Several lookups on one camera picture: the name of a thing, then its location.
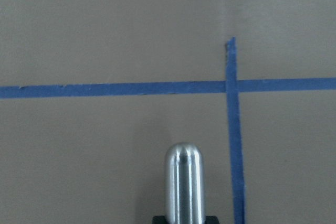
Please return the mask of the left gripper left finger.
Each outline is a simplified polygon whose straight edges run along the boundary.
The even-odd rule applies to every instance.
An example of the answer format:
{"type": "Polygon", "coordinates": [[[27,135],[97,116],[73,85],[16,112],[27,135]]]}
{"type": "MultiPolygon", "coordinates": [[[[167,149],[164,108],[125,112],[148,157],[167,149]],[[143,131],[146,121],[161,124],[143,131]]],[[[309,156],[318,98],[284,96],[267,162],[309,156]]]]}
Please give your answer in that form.
{"type": "Polygon", "coordinates": [[[166,224],[165,216],[154,216],[152,218],[152,224],[166,224]]]}

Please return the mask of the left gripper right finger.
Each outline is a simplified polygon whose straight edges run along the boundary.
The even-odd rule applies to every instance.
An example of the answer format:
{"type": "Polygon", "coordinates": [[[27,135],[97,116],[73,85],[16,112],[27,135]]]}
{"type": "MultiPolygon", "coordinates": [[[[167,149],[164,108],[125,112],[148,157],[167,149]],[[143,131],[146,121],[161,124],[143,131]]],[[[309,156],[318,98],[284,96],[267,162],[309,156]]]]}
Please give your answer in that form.
{"type": "Polygon", "coordinates": [[[205,224],[219,224],[217,216],[206,216],[205,224]]]}

